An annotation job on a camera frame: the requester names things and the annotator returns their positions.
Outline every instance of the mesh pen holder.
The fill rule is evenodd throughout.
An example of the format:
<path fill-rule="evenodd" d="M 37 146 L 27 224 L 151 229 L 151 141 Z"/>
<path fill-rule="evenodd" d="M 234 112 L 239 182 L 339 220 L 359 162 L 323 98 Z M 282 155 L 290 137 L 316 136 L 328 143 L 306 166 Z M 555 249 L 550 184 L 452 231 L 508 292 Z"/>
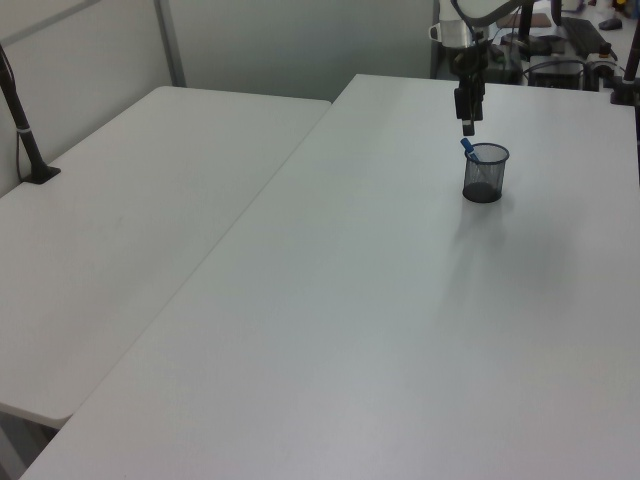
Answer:
<path fill-rule="evenodd" d="M 467 157 L 462 195 L 475 203 L 491 203 L 502 197 L 504 166 L 509 151 L 494 143 L 477 143 L 473 146 L 477 158 Z"/>

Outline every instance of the marker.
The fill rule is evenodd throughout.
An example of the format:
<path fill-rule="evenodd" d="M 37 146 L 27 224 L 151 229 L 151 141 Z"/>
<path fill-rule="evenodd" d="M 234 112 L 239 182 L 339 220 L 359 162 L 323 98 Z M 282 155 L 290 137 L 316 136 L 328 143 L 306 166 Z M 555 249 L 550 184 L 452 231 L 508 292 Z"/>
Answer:
<path fill-rule="evenodd" d="M 472 160 L 476 161 L 477 163 L 482 163 L 482 161 L 478 157 L 478 154 L 473 149 L 473 145 L 471 145 L 471 142 L 469 141 L 469 139 L 463 138 L 462 140 L 460 140 L 460 143 L 462 144 L 462 146 L 464 147 L 464 150 L 467 152 L 467 154 L 471 157 Z"/>

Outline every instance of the white wall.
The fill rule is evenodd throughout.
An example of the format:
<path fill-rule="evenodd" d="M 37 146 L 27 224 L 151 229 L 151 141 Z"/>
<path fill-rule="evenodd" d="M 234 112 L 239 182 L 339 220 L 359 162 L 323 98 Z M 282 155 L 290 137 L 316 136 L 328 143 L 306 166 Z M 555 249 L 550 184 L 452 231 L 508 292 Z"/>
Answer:
<path fill-rule="evenodd" d="M 47 163 L 171 83 L 153 0 L 101 0 L 5 51 Z M 15 126 L 0 96 L 0 196 L 16 185 Z"/>
<path fill-rule="evenodd" d="M 429 77 L 433 0 L 166 0 L 189 87 L 333 101 L 356 73 Z"/>

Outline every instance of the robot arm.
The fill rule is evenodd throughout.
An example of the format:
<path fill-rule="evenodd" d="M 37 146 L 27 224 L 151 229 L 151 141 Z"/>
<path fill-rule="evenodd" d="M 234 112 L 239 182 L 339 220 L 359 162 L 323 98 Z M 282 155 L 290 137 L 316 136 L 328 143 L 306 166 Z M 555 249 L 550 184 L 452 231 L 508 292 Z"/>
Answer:
<path fill-rule="evenodd" d="M 455 90 L 456 115 L 465 136 L 474 135 L 474 122 L 482 120 L 482 72 L 488 66 L 489 47 L 486 27 L 534 1 L 440 0 L 440 23 L 431 28 L 431 38 L 446 48 L 451 73 L 460 78 Z"/>

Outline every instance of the white table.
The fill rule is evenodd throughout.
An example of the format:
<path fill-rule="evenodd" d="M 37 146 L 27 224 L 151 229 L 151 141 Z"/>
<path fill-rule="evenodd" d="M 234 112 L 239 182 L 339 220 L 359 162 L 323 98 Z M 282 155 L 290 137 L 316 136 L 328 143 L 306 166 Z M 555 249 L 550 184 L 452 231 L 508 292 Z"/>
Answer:
<path fill-rule="evenodd" d="M 454 86 L 356 77 L 24 479 L 640 476 L 633 109 L 488 85 L 476 205 Z"/>
<path fill-rule="evenodd" d="M 0 411 L 60 427 L 328 106 L 160 88 L 3 197 Z"/>

